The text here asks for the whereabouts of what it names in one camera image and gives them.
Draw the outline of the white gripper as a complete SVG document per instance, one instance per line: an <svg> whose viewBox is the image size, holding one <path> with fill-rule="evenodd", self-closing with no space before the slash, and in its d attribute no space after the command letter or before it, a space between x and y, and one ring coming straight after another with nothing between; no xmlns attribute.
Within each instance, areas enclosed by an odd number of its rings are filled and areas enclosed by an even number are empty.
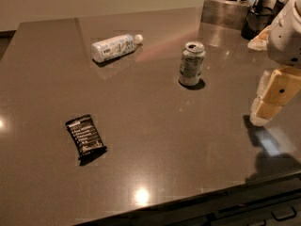
<svg viewBox="0 0 301 226"><path fill-rule="evenodd" d="M250 121L262 127L301 89L301 0L289 0L270 25L270 59L284 66L265 71L250 109Z"/></svg>

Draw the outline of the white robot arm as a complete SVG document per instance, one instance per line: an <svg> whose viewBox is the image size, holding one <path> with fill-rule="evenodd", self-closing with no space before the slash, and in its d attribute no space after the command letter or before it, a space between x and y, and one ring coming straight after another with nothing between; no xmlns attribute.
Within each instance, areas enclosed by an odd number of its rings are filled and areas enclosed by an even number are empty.
<svg viewBox="0 0 301 226"><path fill-rule="evenodd" d="M250 121L264 126L301 89L301 0L289 0L273 22L252 39L252 50L266 50L278 69L261 76Z"/></svg>

